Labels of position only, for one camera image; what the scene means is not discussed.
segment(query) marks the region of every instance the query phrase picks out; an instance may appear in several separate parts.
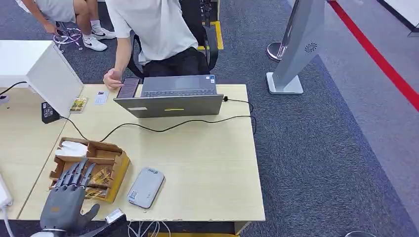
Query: person's arm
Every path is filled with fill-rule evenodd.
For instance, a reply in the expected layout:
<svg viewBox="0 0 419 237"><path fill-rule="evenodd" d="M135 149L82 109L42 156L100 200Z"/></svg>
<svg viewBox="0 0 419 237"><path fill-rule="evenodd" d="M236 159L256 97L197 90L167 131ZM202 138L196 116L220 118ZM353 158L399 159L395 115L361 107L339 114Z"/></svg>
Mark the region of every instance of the person's arm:
<svg viewBox="0 0 419 237"><path fill-rule="evenodd" d="M118 38L117 56L115 58L115 71L124 72L131 58L130 38Z"/></svg>
<svg viewBox="0 0 419 237"><path fill-rule="evenodd" d="M131 58L131 40L130 38L118 38L117 56L115 57L115 67L108 71L103 77L103 82L108 89L116 89L123 84L122 73L125 71Z"/></svg>
<svg viewBox="0 0 419 237"><path fill-rule="evenodd" d="M51 34L56 33L56 26L51 24L41 13L38 6L35 4L33 0L22 0L23 4L28 8L31 14L43 25L45 30Z"/></svg>
<svg viewBox="0 0 419 237"><path fill-rule="evenodd" d="M115 34L118 38L117 55L115 57L115 67L109 70L103 77L103 82L109 89L122 87L122 73L125 71L131 58L131 40L130 31L131 27L120 15L114 6L113 0L107 0L109 17L115 28Z"/></svg>

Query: prosthetic hand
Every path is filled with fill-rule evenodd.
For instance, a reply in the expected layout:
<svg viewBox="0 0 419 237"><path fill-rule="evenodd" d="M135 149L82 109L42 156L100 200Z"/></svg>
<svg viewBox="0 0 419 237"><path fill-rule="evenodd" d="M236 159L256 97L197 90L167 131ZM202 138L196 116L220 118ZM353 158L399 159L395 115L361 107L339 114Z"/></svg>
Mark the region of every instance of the prosthetic hand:
<svg viewBox="0 0 419 237"><path fill-rule="evenodd" d="M41 214L42 232L35 236L65 236L67 232L78 232L96 216L100 206L95 204L85 215L80 214L94 164L86 170L82 180L82 170L87 159L74 164L63 172L55 188L49 192Z"/></svg>

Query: sock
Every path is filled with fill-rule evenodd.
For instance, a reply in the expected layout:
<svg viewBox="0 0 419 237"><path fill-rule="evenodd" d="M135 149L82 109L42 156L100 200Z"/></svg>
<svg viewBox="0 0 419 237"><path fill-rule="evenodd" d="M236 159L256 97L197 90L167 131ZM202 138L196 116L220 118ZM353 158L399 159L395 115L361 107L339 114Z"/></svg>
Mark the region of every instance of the sock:
<svg viewBox="0 0 419 237"><path fill-rule="evenodd" d="M90 21L90 24L92 25L93 32L98 32L102 29L102 26L100 26L100 20Z"/></svg>
<svg viewBox="0 0 419 237"><path fill-rule="evenodd" d="M86 41L86 40L89 40L89 39L91 39L91 38L93 38L93 36L90 34L90 35L85 35L85 34L83 34L83 40L84 41Z"/></svg>

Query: white t-shirt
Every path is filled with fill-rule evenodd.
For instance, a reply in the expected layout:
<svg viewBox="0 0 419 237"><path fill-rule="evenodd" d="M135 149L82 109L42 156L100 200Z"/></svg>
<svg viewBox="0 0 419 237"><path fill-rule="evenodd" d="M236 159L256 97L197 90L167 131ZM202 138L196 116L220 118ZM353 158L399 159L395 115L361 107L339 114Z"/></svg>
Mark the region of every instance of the white t-shirt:
<svg viewBox="0 0 419 237"><path fill-rule="evenodd" d="M170 58L198 42L182 17L179 0L106 0L118 38L139 36L140 64Z"/></svg>
<svg viewBox="0 0 419 237"><path fill-rule="evenodd" d="M23 10L25 10L25 12L27 13L31 13L29 11L29 9L23 4L22 0L16 0L17 4L19 5L19 7L21 7Z"/></svg>

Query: laptop keyboard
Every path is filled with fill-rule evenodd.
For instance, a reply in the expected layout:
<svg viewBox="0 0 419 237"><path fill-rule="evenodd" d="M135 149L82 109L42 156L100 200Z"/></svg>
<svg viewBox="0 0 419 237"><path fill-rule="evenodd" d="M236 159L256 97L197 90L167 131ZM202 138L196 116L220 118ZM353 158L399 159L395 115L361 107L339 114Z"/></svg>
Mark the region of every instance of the laptop keyboard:
<svg viewBox="0 0 419 237"><path fill-rule="evenodd" d="M202 90L179 90L179 91L147 91L144 92L144 97L159 97L159 96L190 96L190 95L214 95L214 89Z"/></svg>

